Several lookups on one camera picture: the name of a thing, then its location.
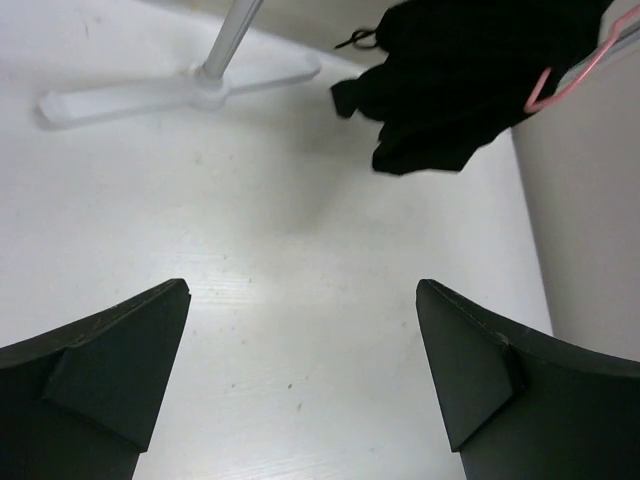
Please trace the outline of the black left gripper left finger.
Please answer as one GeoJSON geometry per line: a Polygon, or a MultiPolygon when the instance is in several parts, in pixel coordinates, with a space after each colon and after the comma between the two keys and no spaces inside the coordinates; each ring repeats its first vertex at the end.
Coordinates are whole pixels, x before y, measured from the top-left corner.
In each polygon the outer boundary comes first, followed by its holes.
{"type": "Polygon", "coordinates": [[[4,479],[130,479],[150,445],[191,295],[171,279],[1,350],[4,479]]]}

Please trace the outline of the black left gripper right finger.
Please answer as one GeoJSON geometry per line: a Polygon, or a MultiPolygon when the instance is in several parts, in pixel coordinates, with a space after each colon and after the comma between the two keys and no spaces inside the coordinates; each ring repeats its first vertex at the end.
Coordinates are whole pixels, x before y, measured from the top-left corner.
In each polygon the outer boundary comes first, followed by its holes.
{"type": "Polygon", "coordinates": [[[434,280],[419,326],[469,479],[635,479],[639,365],[489,311],[434,280]]]}

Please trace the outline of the pink wire hanger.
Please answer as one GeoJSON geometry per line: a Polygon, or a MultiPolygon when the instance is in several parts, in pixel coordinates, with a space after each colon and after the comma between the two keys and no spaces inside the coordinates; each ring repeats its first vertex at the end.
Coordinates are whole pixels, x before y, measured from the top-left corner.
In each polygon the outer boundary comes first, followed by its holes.
{"type": "Polygon", "coordinates": [[[599,64],[638,42],[639,5],[635,5],[611,24],[605,40],[590,55],[562,77],[555,93],[542,98],[541,94],[552,74],[550,68],[545,69],[524,104],[524,112],[536,114],[547,107],[556,105],[581,85],[599,64]]]}

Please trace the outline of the black trousers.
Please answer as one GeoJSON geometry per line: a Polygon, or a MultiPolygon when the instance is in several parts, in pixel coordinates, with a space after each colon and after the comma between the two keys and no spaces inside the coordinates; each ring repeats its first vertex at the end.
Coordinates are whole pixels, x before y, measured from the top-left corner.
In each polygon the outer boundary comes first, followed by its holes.
{"type": "Polygon", "coordinates": [[[542,98],[597,48],[607,9],[601,0],[401,2],[348,39],[385,59],[332,87],[336,113],[381,124],[378,173],[459,172],[530,116],[524,104],[545,69],[542,98]]]}

